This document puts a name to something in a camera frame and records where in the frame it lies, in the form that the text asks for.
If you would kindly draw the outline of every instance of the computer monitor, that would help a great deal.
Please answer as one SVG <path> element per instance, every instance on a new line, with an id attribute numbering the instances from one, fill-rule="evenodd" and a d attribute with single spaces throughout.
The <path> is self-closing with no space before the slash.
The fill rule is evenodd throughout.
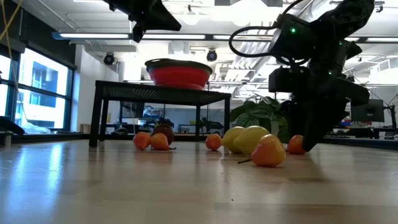
<path id="1" fill-rule="evenodd" d="M 142 118 L 145 103 L 122 102 L 123 118 Z"/>
<path id="2" fill-rule="evenodd" d="M 383 101 L 371 99 L 366 105 L 351 105 L 351 120 L 361 122 L 384 122 Z"/>

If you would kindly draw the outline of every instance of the yellow pear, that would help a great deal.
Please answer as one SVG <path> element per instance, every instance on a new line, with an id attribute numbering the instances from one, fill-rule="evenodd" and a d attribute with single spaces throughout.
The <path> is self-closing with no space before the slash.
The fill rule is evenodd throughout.
<path id="1" fill-rule="evenodd" d="M 242 151 L 234 145 L 234 141 L 240 134 L 242 134 L 243 131 L 244 128 L 239 126 L 229 129 L 221 140 L 221 145 L 232 153 L 242 154 Z"/>
<path id="2" fill-rule="evenodd" d="M 260 126 L 251 126 L 246 128 L 234 141 L 234 145 L 240 149 L 243 154 L 251 155 L 255 150 L 260 138 L 270 134 L 270 132 Z"/>

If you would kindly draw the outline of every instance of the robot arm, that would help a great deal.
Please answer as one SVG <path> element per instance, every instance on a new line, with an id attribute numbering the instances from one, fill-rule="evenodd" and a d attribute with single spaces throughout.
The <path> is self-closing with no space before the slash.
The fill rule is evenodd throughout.
<path id="1" fill-rule="evenodd" d="M 179 31 L 181 24 L 164 7 L 161 0 L 103 0 L 109 9 L 119 9 L 137 24 L 131 30 L 134 41 L 141 41 L 147 30 Z"/>
<path id="2" fill-rule="evenodd" d="M 373 9 L 374 0 L 344 0 L 311 23 L 285 11 L 272 27 L 263 27 L 277 29 L 268 53 L 245 55 L 239 52 L 243 57 L 271 55 L 290 65 L 269 75 L 269 91 L 292 93 L 292 99 L 279 108 L 287 118 L 290 137 L 304 136 L 306 151 L 348 115 L 345 108 L 349 100 L 357 105 L 369 101 L 368 90 L 347 81 L 341 72 L 348 58 L 362 52 L 345 38 L 366 25 Z M 245 27 L 231 36 L 229 46 L 233 52 L 237 52 L 231 44 L 233 37 L 250 29 L 260 28 Z M 309 62 L 308 67 L 301 67 L 305 62 Z"/>
<path id="3" fill-rule="evenodd" d="M 344 0 L 310 23 L 318 36 L 332 35 L 342 40 L 366 25 L 374 10 L 374 0 Z"/>

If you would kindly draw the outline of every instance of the security camera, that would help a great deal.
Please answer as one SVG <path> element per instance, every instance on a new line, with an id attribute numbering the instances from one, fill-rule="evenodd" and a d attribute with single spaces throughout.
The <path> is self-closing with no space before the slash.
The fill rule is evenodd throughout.
<path id="1" fill-rule="evenodd" d="M 114 52 L 106 53 L 106 56 L 104 58 L 104 63 L 105 63 L 105 65 L 114 65 L 114 64 L 116 64 L 116 58 L 114 57 Z"/>
<path id="2" fill-rule="evenodd" d="M 215 62 L 217 60 L 217 53 L 216 50 L 209 50 L 207 53 L 207 61 Z"/>

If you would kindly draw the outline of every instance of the pear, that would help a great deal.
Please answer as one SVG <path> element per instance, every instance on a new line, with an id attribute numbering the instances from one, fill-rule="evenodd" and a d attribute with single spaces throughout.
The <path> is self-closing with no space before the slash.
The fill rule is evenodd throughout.
<path id="1" fill-rule="evenodd" d="M 243 152 L 243 154 L 251 155 L 257 146 L 260 138 L 270 134 L 270 132 L 260 126 L 250 126 L 246 128 L 235 140 L 234 145 Z"/>
<path id="2" fill-rule="evenodd" d="M 234 145 L 234 141 L 240 134 L 242 134 L 243 131 L 244 131 L 244 128 L 239 127 L 239 126 L 229 129 L 224 134 L 224 137 L 221 140 L 221 145 L 224 146 L 225 148 L 227 148 L 232 153 L 242 154 L 242 151 Z"/>
<path id="3" fill-rule="evenodd" d="M 286 152 L 280 140 L 268 134 L 260 139 L 250 158 L 257 166 L 277 167 L 285 161 Z"/>
<path id="4" fill-rule="evenodd" d="M 303 155 L 306 153 L 306 150 L 303 149 L 303 139 L 304 137 L 301 135 L 295 135 L 287 145 L 287 152 L 290 154 L 298 154 Z"/>

